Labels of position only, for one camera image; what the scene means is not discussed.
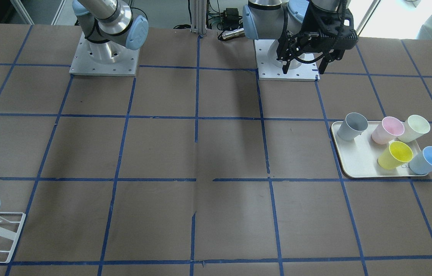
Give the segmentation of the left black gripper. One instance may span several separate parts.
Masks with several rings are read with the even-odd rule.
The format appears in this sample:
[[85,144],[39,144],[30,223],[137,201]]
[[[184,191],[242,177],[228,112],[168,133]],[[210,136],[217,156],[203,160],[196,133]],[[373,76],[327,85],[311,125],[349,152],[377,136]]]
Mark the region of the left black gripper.
[[278,37],[277,60],[282,61],[282,71],[288,73],[291,61],[303,62],[303,53],[319,53],[317,61],[319,74],[325,73],[328,64],[340,61],[347,49],[352,49],[358,43],[358,35],[354,29],[354,19],[348,8],[338,11],[325,11],[320,8],[307,8],[303,21],[299,23],[295,12],[285,8],[283,28]]

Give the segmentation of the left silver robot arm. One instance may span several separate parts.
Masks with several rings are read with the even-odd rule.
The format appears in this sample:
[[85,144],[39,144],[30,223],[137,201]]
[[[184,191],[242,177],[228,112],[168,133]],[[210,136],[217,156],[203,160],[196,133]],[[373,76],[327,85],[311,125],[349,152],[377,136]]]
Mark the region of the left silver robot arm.
[[250,0],[243,28],[248,39],[272,40],[267,57],[284,74],[317,61],[323,74],[358,43],[347,0]]

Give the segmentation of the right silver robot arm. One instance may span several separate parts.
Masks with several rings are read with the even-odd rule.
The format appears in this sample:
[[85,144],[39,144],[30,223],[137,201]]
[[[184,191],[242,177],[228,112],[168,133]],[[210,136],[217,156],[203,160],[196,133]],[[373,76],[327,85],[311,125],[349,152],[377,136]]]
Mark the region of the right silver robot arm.
[[93,61],[120,62],[147,39],[148,20],[123,0],[74,0],[72,8]]

